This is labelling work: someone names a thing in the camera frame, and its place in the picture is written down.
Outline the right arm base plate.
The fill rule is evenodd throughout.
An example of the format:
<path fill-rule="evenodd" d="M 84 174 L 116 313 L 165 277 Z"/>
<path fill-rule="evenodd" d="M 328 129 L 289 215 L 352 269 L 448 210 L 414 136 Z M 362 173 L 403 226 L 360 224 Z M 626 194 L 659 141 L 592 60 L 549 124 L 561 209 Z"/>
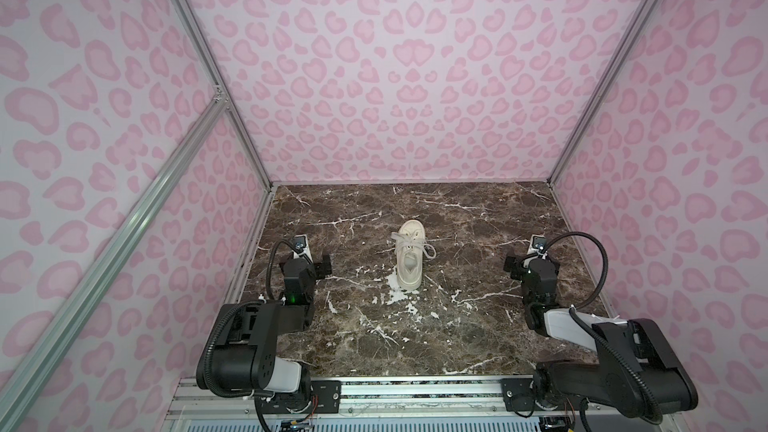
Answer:
<path fill-rule="evenodd" d="M 500 380 L 502 398 L 507 412 L 529 418 L 537 411 L 531 376 L 516 376 Z"/>

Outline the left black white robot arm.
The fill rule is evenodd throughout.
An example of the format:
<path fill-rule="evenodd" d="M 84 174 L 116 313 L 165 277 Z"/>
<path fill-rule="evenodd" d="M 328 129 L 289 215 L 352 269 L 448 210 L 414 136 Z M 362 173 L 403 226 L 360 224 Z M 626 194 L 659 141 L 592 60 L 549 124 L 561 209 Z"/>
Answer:
<path fill-rule="evenodd" d="M 313 263 L 295 257 L 281 270 L 282 299 L 222 306 L 201 353 L 196 383 L 222 398 L 268 400 L 271 413 L 302 413 L 319 403 L 318 393 L 308 366 L 278 356 L 278 338 L 310 328 L 316 285 L 332 274 L 332 261 L 328 254 Z"/>

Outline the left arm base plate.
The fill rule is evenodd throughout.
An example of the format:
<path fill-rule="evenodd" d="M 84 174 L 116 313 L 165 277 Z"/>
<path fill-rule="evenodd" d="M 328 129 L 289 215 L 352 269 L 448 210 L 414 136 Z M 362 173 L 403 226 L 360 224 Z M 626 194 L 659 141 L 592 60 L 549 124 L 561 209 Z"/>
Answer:
<path fill-rule="evenodd" d="M 264 414 L 336 414 L 340 409 L 341 396 L 341 381 L 312 380 L 309 385 L 302 384 L 295 393 L 276 393 L 272 397 L 256 399 L 255 404 Z"/>

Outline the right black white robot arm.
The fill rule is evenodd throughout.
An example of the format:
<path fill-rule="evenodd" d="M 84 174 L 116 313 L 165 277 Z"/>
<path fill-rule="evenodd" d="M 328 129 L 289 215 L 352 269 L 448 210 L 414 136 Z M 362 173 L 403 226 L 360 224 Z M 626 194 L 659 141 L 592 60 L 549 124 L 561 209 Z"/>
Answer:
<path fill-rule="evenodd" d="M 544 410 L 577 398 L 650 423 L 698 406 L 693 380 L 653 320 L 609 319 L 582 313 L 574 305 L 560 306 L 560 265 L 544 254 L 509 255 L 503 269 L 521 285 L 523 317 L 530 330 L 596 355 L 593 364 L 537 363 L 528 389 L 509 393 L 511 403 Z"/>

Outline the white shoelace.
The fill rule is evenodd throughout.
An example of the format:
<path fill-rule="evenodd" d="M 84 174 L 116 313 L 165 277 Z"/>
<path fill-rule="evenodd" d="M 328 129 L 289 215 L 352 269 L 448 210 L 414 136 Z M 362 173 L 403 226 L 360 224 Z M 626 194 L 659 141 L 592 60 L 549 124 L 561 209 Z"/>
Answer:
<path fill-rule="evenodd" d="M 412 252 L 420 253 L 428 260 L 436 258 L 436 249 L 432 244 L 429 244 L 424 238 L 413 237 L 408 234 L 402 234 L 397 232 L 391 233 L 391 239 L 395 242 L 395 253 L 400 256 L 402 254 Z"/>

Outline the cream white sneaker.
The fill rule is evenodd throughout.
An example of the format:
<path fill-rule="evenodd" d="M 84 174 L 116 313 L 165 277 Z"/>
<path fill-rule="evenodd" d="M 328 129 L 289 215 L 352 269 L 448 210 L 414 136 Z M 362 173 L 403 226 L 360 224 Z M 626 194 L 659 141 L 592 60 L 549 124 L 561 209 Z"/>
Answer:
<path fill-rule="evenodd" d="M 418 220 L 406 221 L 397 233 L 408 234 L 426 240 L 425 228 Z M 421 286 L 424 257 L 420 253 L 408 252 L 398 256 L 396 253 L 396 277 L 402 290 L 412 291 Z"/>

